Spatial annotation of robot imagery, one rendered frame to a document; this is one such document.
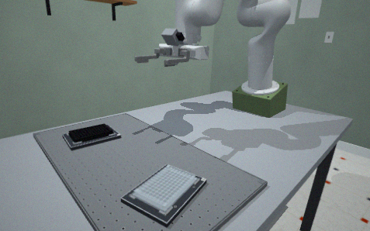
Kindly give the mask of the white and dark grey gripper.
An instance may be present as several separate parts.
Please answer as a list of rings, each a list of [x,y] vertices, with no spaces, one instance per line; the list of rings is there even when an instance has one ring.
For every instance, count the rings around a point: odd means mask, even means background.
[[[159,44],[159,48],[154,49],[154,55],[150,56],[135,56],[137,63],[147,63],[149,59],[157,59],[159,56],[162,57],[177,57],[180,59],[166,59],[164,60],[164,66],[170,67],[175,66],[178,63],[188,62],[192,60],[208,60],[209,59],[209,47],[200,47],[199,44],[188,43],[188,45],[179,44],[178,46],[169,46],[167,44]]]

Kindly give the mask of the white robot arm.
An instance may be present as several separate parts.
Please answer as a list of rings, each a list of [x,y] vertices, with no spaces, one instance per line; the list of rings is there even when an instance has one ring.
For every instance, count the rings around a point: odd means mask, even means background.
[[[169,46],[197,43],[201,26],[212,26],[220,18],[224,0],[175,0],[175,28],[161,34]],[[272,80],[275,37],[291,14],[288,0],[240,0],[237,19],[242,26],[264,27],[248,42],[248,81],[241,85],[250,95],[269,95],[279,90]],[[196,34],[198,33],[198,35]]]

